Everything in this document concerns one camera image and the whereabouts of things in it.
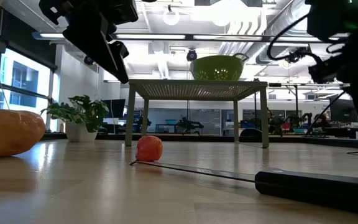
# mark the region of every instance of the ceiling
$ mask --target ceiling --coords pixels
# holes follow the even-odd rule
[[[232,1],[239,3],[239,0],[222,0],[222,1]],[[38,7],[39,0],[9,0],[3,2],[3,7],[8,10],[10,13],[17,16],[19,19],[28,23],[34,29],[39,32],[62,32],[67,26],[67,22],[60,18],[59,25],[55,25],[50,22],[40,11]],[[205,10],[209,10],[212,6],[195,6],[195,0],[161,0],[153,3],[146,3],[136,0],[137,13],[139,20],[133,23],[127,23],[119,25],[117,28],[117,33],[156,33],[156,34],[169,34],[169,33],[179,33],[179,34],[230,34],[235,29],[235,23],[230,23],[225,26],[217,26],[220,19],[217,21],[212,21],[220,13],[230,13],[225,11],[222,8],[223,12],[213,14],[205,13]],[[273,0],[264,0],[265,3],[274,2]],[[244,29],[245,34],[251,32],[251,34],[257,34],[257,32],[263,32],[262,25],[262,15],[265,15],[265,23],[269,23],[276,14],[278,14],[290,0],[275,0],[275,4],[264,4],[263,8],[257,13],[253,14],[238,13],[241,18],[244,17],[244,24],[249,24],[246,29]],[[167,12],[168,4],[171,5],[173,12],[168,13],[168,19],[173,19],[175,12],[179,14],[179,21],[175,25],[168,25],[164,22],[164,13]],[[166,41],[164,42],[164,52],[165,55],[161,57],[156,55],[151,50],[150,46],[151,41],[124,41],[127,46],[130,55],[125,59],[127,66],[128,74],[130,76],[142,75],[142,77],[154,77],[158,73],[161,65],[159,63],[161,60],[166,62],[167,69],[170,73],[178,73],[180,71],[184,72],[184,77],[187,76],[189,63],[186,61],[186,55],[188,49],[195,49],[198,58],[206,57],[210,55],[216,55],[219,53],[219,50],[222,49],[222,42],[185,42],[185,41]],[[325,49],[327,45],[325,44],[313,44],[311,45],[312,51],[319,56],[326,58],[328,57]],[[77,48],[72,45],[67,45],[66,49],[74,52],[75,57],[81,59],[83,53],[80,52]],[[261,81],[267,82],[310,82],[310,76],[308,74],[308,65],[313,64],[313,59],[304,58],[300,60],[297,64],[291,65],[290,68],[285,68],[283,63],[271,63],[268,66],[261,65],[246,65],[244,68],[242,79],[243,80],[253,80],[253,78],[259,78]]]

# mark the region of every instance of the green colander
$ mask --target green colander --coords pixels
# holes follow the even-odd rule
[[[191,63],[190,71],[195,80],[238,81],[248,58],[242,53],[203,57]]]

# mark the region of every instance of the table leg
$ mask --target table leg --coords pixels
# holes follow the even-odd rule
[[[142,123],[142,136],[147,134],[147,116],[149,114],[149,100],[144,99],[144,106],[143,106],[143,123]]]
[[[260,90],[260,113],[262,122],[262,148],[269,147],[269,124],[267,121],[267,96],[266,87],[261,87]]]
[[[239,143],[239,101],[237,99],[233,100],[234,108],[234,142]]]
[[[132,146],[132,132],[134,129],[135,113],[135,95],[136,89],[133,85],[129,86],[128,110],[127,110],[127,128],[125,130],[125,145]]]

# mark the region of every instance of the metal table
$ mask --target metal table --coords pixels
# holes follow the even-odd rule
[[[147,126],[150,100],[232,101],[234,105],[234,142],[239,142],[238,101],[260,92],[262,147],[269,147],[267,124],[267,82],[205,81],[205,80],[129,80],[129,102],[125,145],[132,145],[135,94],[144,99],[143,127]]]

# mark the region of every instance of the small orange ball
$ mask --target small orange ball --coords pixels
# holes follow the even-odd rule
[[[162,155],[162,141],[155,136],[143,136],[137,142],[136,159],[143,162],[157,161]]]

